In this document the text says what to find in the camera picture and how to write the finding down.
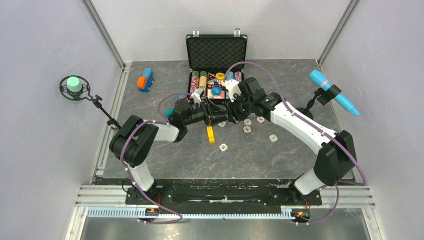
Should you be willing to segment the black poker chip case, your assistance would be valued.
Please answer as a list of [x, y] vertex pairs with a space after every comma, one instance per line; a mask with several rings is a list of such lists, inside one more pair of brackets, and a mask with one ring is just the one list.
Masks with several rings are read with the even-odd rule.
[[197, 30], [185, 36], [189, 64], [187, 91], [190, 93], [192, 73], [225, 73], [231, 65], [246, 60], [248, 36], [236, 28], [233, 34], [200, 34]]

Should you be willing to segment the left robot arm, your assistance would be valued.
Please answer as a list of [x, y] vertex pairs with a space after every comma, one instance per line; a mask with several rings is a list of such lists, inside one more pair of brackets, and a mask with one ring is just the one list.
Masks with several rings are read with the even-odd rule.
[[228, 119], [229, 111], [209, 99], [200, 103], [180, 99], [166, 114], [167, 122], [144, 120], [131, 115], [109, 143], [109, 150], [123, 164], [138, 190], [138, 197], [145, 204], [157, 198], [156, 180], [151, 175], [146, 158], [154, 142], [180, 142], [188, 132], [188, 125], [204, 122], [214, 126]]

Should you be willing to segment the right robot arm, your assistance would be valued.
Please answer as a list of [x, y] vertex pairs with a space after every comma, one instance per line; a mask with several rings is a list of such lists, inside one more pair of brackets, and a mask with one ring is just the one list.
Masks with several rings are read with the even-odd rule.
[[322, 187], [336, 185], [356, 165], [352, 135], [326, 128], [291, 106], [276, 92], [266, 94], [254, 77], [241, 82], [222, 83], [229, 99], [225, 102], [230, 122], [240, 122], [254, 113], [278, 125], [304, 142], [315, 154], [313, 168], [299, 176], [289, 189], [289, 199], [302, 204], [309, 194]]

